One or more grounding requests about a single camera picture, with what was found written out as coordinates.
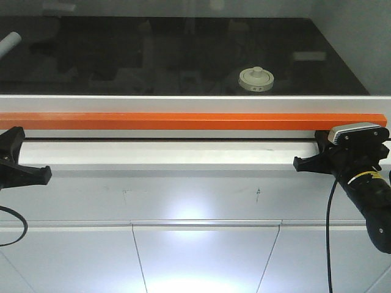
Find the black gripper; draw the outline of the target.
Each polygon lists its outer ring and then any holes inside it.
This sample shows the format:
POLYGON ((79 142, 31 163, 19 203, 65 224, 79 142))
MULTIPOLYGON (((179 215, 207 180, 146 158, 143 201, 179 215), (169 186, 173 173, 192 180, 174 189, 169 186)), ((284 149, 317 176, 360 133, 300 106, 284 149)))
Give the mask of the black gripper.
POLYGON ((328 136, 329 131, 315 131, 315 140, 321 154, 307 158, 296 156, 293 166, 297 172, 334 175, 341 186, 348 186, 357 179, 384 179, 380 175, 379 162, 390 153, 384 144, 374 147, 333 147, 328 136))

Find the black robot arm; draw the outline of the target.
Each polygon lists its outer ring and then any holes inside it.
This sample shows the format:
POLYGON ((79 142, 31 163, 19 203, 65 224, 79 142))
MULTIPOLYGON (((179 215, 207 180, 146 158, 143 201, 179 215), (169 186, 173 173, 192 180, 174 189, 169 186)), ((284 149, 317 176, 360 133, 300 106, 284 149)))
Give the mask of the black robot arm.
POLYGON ((381 176, 380 160, 389 149, 384 142, 389 130, 383 127, 360 129, 340 134, 333 142, 331 131, 315 131, 319 153, 295 157, 298 172, 331 174, 341 185, 366 221, 373 245, 390 253, 390 185, 381 176))

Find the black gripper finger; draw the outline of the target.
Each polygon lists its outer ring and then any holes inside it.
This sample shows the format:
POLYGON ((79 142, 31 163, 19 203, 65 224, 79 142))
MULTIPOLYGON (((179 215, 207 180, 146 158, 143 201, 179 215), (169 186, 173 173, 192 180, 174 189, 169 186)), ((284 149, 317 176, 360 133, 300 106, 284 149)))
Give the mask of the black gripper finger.
POLYGON ((18 159, 25 140, 23 127, 15 126, 1 134, 1 159, 18 159))
POLYGON ((47 185, 52 177, 49 166, 37 168, 1 159, 1 189, 47 185))

